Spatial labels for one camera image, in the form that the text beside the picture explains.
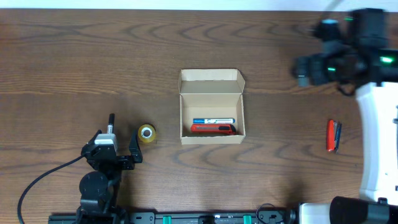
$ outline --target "white cardboard box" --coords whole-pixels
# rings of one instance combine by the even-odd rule
[[[238,69],[185,69],[180,90],[181,144],[240,144],[244,129],[244,79]],[[236,135],[192,133],[194,118],[234,118]]]

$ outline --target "red utility knife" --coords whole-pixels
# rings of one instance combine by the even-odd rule
[[[191,126],[193,133],[224,133],[234,135],[236,129],[232,124],[193,124]]]
[[[326,150],[328,152],[337,152],[340,143],[341,123],[329,120],[326,131]]]

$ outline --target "box flap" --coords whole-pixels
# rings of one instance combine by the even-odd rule
[[[181,70],[178,89],[190,93],[242,93],[245,81],[238,69]]]

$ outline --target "wood grain surface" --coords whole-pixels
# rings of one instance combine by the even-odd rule
[[[354,98],[334,85],[300,88],[292,61],[321,49],[307,35],[319,12],[0,10],[0,222],[17,223],[22,191],[80,155],[116,113],[121,154],[134,128],[157,140],[124,173],[118,202],[159,212],[254,210],[262,203],[357,197],[362,130]],[[334,17],[342,18],[343,14]],[[398,16],[389,18],[392,47]],[[183,68],[238,68],[247,137],[239,145],[181,146],[177,78]],[[328,119],[343,123],[339,154]],[[24,200],[26,223],[73,213],[81,160],[42,179]]]

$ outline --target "yellow tape roll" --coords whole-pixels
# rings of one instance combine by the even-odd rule
[[[138,137],[145,143],[152,142],[156,138],[155,128],[149,124],[144,124],[138,129]]]

